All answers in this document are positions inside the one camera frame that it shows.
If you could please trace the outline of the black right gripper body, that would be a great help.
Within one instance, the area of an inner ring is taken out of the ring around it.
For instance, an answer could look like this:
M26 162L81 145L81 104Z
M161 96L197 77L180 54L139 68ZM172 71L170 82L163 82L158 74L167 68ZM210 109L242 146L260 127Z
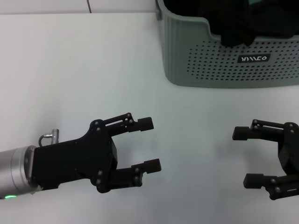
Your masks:
M299 125L284 124L283 141L278 143L278 159L287 175L299 173Z

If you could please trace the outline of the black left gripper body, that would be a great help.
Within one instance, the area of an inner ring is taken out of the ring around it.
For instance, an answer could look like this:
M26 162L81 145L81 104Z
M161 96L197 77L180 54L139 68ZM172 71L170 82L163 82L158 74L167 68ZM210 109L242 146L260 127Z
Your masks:
M37 147L32 182L42 190L50 190L62 183L88 179L100 193L118 189L117 153L109 133L115 121L98 119L81 138Z

